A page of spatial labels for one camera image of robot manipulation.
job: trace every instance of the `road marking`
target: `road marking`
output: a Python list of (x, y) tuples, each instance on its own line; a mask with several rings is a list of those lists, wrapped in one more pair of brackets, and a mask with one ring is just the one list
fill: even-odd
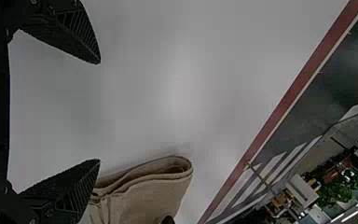
[[(286, 155), (287, 152), (283, 152), (278, 156), (275, 156), (274, 158), (272, 158), (269, 163), (267, 164), (266, 167), (264, 167), (263, 171), (260, 173), (261, 177), (265, 177), (267, 176), (267, 174), (269, 174), (271, 172), (271, 170), (275, 167), (275, 165), (282, 159), (282, 157), (284, 155)], [(262, 187), (255, 193), (258, 194), (260, 193), (263, 189), (265, 189), (266, 186), (263, 184)]]
[(298, 162), (307, 154), (307, 152), (319, 141), (322, 136), (313, 139), (310, 144), (296, 157), (296, 159), (286, 168), (286, 170), (274, 181), (274, 185), (280, 181)]
[(292, 160), (292, 158), (297, 155), (298, 151), (301, 150), (305, 146), (306, 143), (303, 145), (300, 145), (298, 147), (295, 147), (295, 149), (289, 154), (289, 156), (284, 159), (284, 161), (278, 166), (278, 168), (272, 173), (272, 175), (267, 179), (267, 183), (271, 183), (271, 181), (278, 175), (278, 173), (283, 170), (284, 167), (286, 167), (286, 164)]
[(339, 121), (351, 118), (355, 115), (358, 115), (358, 105), (354, 105), (350, 110), (348, 110), (348, 112), (344, 115), (344, 117), (342, 117), (342, 119), (340, 119)]
[(255, 204), (259, 203), (261, 200), (264, 199), (264, 197), (266, 197), (267, 194), (260, 196), (258, 199), (254, 200), (252, 203), (247, 204), (246, 206), (244, 206), (242, 209), (238, 210), (237, 212), (231, 214), (230, 216), (226, 217), (225, 219), (222, 219), (221, 221), (219, 221), (218, 223), (226, 223), (227, 221), (229, 221), (230, 219), (234, 218), (235, 216), (239, 215), (240, 213), (246, 211), (247, 209), (249, 209), (250, 207), (254, 206)]
[(255, 190), (255, 188), (260, 184), (261, 179), (257, 176), (254, 180), (254, 182), (249, 186), (249, 188), (240, 196), (240, 198), (235, 202), (234, 206), (238, 205), (239, 203), (242, 203), (245, 201), (251, 193)]
[(286, 155), (287, 152), (283, 152), (282, 154), (272, 158), (269, 163), (266, 165), (266, 167), (264, 167), (263, 171), (260, 173), (261, 177), (265, 177), (271, 170), (272, 168), (275, 167), (275, 165), (278, 163), (278, 161), (281, 160), (281, 158)]
[(232, 189), (228, 192), (226, 197), (223, 199), (223, 201), (217, 206), (217, 208), (212, 213), (211, 217), (208, 218), (208, 220), (211, 220), (213, 218), (216, 218), (222, 214), (222, 212), (227, 208), (228, 204), (234, 199), (235, 195), (237, 195), (238, 191), (240, 191), (243, 187), (243, 185), (248, 182), (249, 178), (252, 177), (254, 172), (251, 169), (248, 169), (242, 173), (240, 178), (235, 182), (235, 185), (232, 187)]

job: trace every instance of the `green tree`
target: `green tree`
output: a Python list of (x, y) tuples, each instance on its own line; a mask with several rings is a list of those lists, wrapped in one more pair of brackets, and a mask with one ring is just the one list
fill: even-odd
[(321, 187), (318, 191), (319, 199), (316, 203), (321, 207), (333, 207), (337, 202), (348, 203), (353, 199), (352, 190), (335, 179), (329, 184)]

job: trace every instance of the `red trim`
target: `red trim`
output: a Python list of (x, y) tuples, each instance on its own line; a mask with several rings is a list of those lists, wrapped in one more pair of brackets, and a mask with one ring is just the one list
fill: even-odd
[(234, 168), (231, 175), (224, 183), (223, 187), (216, 194), (213, 201), (202, 215), (198, 224), (205, 223), (212, 215), (217, 205), (219, 205), (226, 197), (227, 193), (231, 190), (232, 186), (241, 176), (242, 171), (246, 166), (246, 161), (250, 161), (257, 150), (261, 148), (269, 134), (272, 133), (272, 130), (278, 125), (278, 122), (289, 109), (290, 105), (305, 88), (312, 75), (316, 72), (323, 60), (327, 57), (328, 53), (333, 49), (333, 47), (336, 45), (338, 40), (342, 37), (344, 32), (348, 29), (357, 15), (358, 0), (350, 0), (330, 30), (324, 36), (324, 39), (321, 41), (317, 49), (312, 53), (310, 59), (304, 65), (292, 86), (289, 88), (275, 110), (272, 112), (271, 116), (264, 124), (263, 128), (258, 133), (253, 143), (249, 146), (248, 150), (246, 150), (246, 153), (242, 156), (241, 160), (238, 162), (237, 166)]

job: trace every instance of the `beige pants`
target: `beige pants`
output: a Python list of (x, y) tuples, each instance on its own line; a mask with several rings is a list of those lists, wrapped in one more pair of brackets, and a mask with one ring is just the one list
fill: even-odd
[(170, 156), (97, 180), (89, 201), (93, 224), (159, 224), (175, 217), (190, 184), (189, 160)]

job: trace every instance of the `zebra crossing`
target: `zebra crossing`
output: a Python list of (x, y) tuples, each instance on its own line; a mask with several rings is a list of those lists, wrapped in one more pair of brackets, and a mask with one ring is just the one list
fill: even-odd
[(250, 168), (245, 169), (207, 224), (224, 223), (260, 202), (268, 192), (264, 182), (275, 185), (282, 180), (320, 139), (318, 136), (309, 143), (275, 155), (268, 162), (254, 165), (256, 173)]

